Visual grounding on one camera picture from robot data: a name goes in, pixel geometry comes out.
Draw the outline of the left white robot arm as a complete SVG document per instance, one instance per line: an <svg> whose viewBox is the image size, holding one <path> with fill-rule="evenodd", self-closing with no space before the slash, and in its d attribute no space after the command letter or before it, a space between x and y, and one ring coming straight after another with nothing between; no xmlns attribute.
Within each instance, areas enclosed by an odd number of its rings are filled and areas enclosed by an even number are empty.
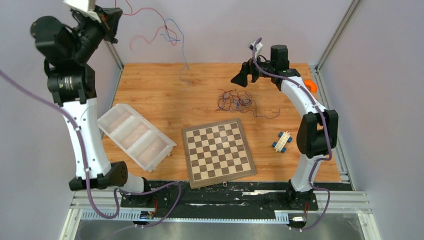
<svg viewBox="0 0 424 240"><path fill-rule="evenodd" d="M145 188L146 180L131 174L124 161L112 163L106 156L98 127L96 74L88 64L101 42L117 43L123 11L96 4L86 9L72 6L70 11L76 27L51 15L39 17L30 27L35 47L44 56L52 105L66 121L75 155L75 177L69 181L69 188L88 191L115 187L134 193L133 200L147 207L153 193Z"/></svg>

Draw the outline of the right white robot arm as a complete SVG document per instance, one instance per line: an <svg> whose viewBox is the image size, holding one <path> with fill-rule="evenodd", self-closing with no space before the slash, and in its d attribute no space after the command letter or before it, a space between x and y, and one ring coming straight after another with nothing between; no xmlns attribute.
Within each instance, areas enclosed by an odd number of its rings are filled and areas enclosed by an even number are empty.
<svg viewBox="0 0 424 240"><path fill-rule="evenodd" d="M252 57L242 63L240 72L231 82L245 88L248 76L253 83L260 77L270 78L298 111L301 122L296 144L300 158L283 198L288 208L297 210L311 203L317 171L323 162L332 159L332 150L337 145L339 115L336 110L319 103L300 73L290 67L286 45L271 46L270 59L264 61L260 57L262 47L259 41L250 43Z"/></svg>

